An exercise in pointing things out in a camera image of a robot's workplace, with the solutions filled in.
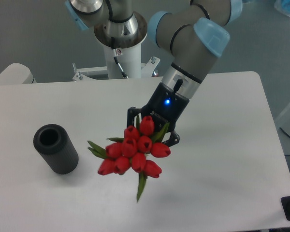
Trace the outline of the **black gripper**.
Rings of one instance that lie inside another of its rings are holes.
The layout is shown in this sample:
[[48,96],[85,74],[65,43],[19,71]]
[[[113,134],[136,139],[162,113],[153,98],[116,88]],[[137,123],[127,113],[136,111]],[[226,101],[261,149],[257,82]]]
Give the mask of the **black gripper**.
[[130,107],[128,109],[127,127],[134,126],[135,119],[139,115],[141,115],[140,121],[145,116],[152,117],[155,132],[160,131],[166,123],[169,123],[168,132],[170,132],[170,137],[162,143],[171,147],[180,142],[180,136],[174,129],[177,120],[188,103],[189,99],[179,96],[172,89],[165,86],[165,84],[159,83],[145,106],[141,108]]

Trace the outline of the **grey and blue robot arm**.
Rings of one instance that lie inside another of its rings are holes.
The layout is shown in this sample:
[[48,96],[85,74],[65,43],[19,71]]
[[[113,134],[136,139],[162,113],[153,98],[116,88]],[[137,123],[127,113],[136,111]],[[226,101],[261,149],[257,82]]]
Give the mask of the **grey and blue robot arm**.
[[151,116],[156,132],[170,134],[167,146],[179,143],[175,125],[216,60],[230,35],[224,26],[242,12],[240,0],[192,0],[177,14],[160,11],[149,21],[130,0],[68,0],[65,6],[81,30],[93,29],[103,46],[109,79],[150,77],[154,67],[141,64],[141,44],[149,38],[174,60],[148,103],[128,110],[127,124]]

